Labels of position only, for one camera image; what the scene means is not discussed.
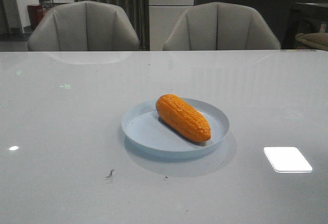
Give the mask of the orange toy corn cob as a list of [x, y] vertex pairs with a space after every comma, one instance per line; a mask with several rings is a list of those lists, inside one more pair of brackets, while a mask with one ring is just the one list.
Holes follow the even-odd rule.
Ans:
[[161, 119], [193, 142], [205, 142], [211, 138], [207, 119], [182, 98], [174, 94], [161, 96], [155, 105]]

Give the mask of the light blue round plate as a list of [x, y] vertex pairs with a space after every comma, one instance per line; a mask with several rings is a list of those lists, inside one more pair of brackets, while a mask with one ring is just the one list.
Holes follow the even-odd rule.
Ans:
[[122, 130], [133, 146], [160, 158], [195, 158], [216, 150], [229, 132], [229, 119], [221, 110], [206, 102], [192, 98], [184, 100], [207, 119], [211, 127], [210, 140], [191, 142], [164, 123], [155, 109], [155, 99], [128, 110], [121, 120]]

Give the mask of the right grey upholstered chair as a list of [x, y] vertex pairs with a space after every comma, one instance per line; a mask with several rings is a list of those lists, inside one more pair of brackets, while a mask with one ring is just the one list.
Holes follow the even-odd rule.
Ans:
[[163, 45], [165, 51], [279, 49], [279, 40], [256, 9], [222, 2], [186, 9]]

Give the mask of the grey upholstered chair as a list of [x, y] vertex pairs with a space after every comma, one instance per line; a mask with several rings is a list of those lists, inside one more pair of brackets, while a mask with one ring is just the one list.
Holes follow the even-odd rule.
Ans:
[[93, 1], [50, 9], [28, 40], [29, 51], [137, 51], [138, 36], [120, 6]]
[[256, 9], [222, 2], [186, 9], [163, 45], [165, 51], [279, 49], [279, 40]]

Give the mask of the white cabinet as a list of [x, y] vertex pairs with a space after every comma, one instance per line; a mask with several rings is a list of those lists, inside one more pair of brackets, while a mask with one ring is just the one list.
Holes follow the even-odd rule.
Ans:
[[194, 0], [149, 0], [150, 50], [161, 51], [176, 19]]

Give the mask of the left grey upholstered chair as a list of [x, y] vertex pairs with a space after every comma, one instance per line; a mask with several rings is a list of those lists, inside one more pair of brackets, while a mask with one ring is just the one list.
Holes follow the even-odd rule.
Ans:
[[93, 1], [50, 9], [28, 40], [29, 51], [137, 51], [138, 36], [120, 6]]

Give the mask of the red trash bin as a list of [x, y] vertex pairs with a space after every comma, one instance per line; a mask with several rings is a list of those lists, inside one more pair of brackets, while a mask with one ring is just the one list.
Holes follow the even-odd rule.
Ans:
[[44, 17], [43, 7], [42, 5], [28, 5], [27, 8], [29, 13], [31, 28], [35, 29]]

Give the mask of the dark side table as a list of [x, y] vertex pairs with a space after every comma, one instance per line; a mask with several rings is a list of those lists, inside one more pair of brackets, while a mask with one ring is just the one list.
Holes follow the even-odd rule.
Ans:
[[281, 47], [295, 49], [297, 46], [295, 36], [299, 33], [327, 33], [327, 3], [292, 5]]

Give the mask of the beige cushion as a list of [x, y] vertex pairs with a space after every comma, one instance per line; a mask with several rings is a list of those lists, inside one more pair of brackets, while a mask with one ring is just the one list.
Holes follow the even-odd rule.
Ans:
[[303, 47], [327, 51], [327, 33], [299, 33], [295, 40]]

